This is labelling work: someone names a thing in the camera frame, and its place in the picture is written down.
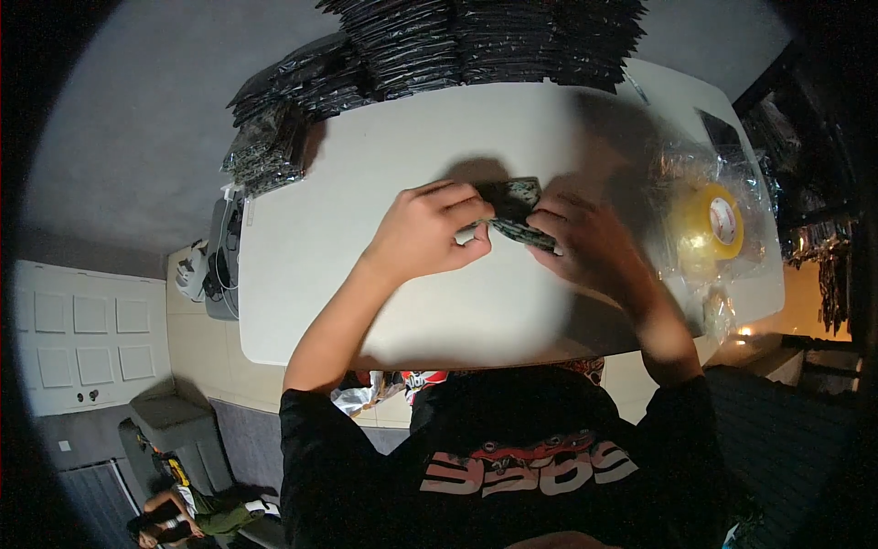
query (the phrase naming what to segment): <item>green pants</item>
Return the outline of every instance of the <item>green pants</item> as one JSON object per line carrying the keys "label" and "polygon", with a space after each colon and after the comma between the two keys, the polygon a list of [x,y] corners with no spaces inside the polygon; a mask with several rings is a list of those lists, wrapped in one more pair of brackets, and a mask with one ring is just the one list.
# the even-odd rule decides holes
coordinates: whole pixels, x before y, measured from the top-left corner
{"label": "green pants", "polygon": [[207,536],[234,535],[242,526],[265,515],[264,511],[248,511],[243,503],[235,505],[220,498],[200,494],[194,489],[191,492],[195,501],[195,524]]}

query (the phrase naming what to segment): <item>gray rug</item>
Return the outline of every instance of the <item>gray rug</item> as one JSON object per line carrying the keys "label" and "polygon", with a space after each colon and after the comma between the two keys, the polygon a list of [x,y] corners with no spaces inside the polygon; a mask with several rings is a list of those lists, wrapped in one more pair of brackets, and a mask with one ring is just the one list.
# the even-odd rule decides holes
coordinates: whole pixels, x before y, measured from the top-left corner
{"label": "gray rug", "polygon": [[[235,480],[243,484],[271,487],[280,492],[284,470],[277,414],[214,399],[209,401],[216,412],[219,435]],[[385,455],[408,438],[406,429],[361,429],[375,448]],[[265,499],[278,502],[272,496],[266,496]]]}

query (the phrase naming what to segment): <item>stack of black bags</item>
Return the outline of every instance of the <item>stack of black bags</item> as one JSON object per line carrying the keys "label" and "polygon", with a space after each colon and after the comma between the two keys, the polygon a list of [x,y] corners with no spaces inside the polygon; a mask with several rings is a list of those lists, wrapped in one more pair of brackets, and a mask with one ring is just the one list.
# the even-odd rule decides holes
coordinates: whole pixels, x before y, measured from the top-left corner
{"label": "stack of black bags", "polygon": [[222,170],[254,197],[305,175],[314,122],[460,83],[542,82],[615,93],[644,33],[640,0],[320,0],[342,33],[251,76],[228,106]]}
{"label": "stack of black bags", "polygon": [[558,53],[548,74],[551,81],[615,94],[615,85],[624,80],[623,57],[644,35],[637,24],[644,13],[640,0],[558,0],[553,34]]}
{"label": "stack of black bags", "polygon": [[369,65],[379,100],[460,83],[450,0],[320,0]]}
{"label": "stack of black bags", "polygon": [[371,83],[363,58],[345,33],[330,34],[300,47],[251,76],[228,106],[234,126],[278,101],[294,101],[312,121],[371,102]]}
{"label": "stack of black bags", "polygon": [[454,1],[465,83],[542,82],[557,65],[553,2]]}
{"label": "stack of black bags", "polygon": [[222,171],[255,197],[305,175],[305,145],[313,122],[372,102],[363,59],[344,33],[303,46],[251,76],[234,106],[238,136]]}

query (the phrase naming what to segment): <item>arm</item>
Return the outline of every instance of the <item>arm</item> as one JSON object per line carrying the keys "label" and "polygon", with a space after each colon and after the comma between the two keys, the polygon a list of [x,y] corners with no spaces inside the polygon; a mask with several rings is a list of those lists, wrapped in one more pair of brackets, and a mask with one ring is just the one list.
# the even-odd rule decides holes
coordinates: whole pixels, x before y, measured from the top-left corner
{"label": "arm", "polygon": [[189,514],[189,510],[186,509],[186,503],[180,497],[180,494],[176,492],[176,490],[165,490],[149,498],[147,502],[143,504],[143,512],[151,513],[161,507],[168,500],[174,502],[174,505],[176,505],[176,508],[179,509],[180,514],[183,515],[183,518],[186,520],[187,523],[189,523],[189,527],[192,530],[192,535],[199,538],[203,537],[204,534],[195,524],[195,518]]}
{"label": "arm", "polygon": [[284,391],[332,392],[378,311],[402,284],[460,269],[491,251],[484,224],[466,244],[454,234],[492,217],[492,207],[470,184],[438,181],[401,192],[348,278],[299,340]]}
{"label": "arm", "polygon": [[561,278],[605,293],[634,324],[644,365],[660,386],[703,375],[692,336],[676,304],[652,276],[628,230],[608,206],[570,194],[540,200],[528,224],[555,237],[557,256],[529,247],[536,260]]}

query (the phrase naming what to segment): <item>hand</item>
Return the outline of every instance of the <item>hand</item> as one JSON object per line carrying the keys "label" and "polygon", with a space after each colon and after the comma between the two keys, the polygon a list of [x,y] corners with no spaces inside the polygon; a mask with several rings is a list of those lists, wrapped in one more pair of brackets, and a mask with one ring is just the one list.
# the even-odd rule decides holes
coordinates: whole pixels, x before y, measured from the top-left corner
{"label": "hand", "polygon": [[560,192],[543,197],[528,224],[558,241],[561,256],[532,246],[528,250],[537,262],[564,280],[591,287],[614,300],[623,297],[630,285],[652,281],[628,229],[609,206]]}
{"label": "hand", "polygon": [[454,234],[493,216],[493,206],[467,183],[444,180],[407,189],[393,201],[362,261],[395,285],[460,269],[490,252],[491,242],[485,223],[465,244]]}
{"label": "hand", "polygon": [[195,524],[194,518],[187,520],[187,522],[189,523],[189,529],[192,531],[193,536],[195,536],[196,538],[203,538],[205,536],[205,533],[200,528],[198,528],[197,524]]}

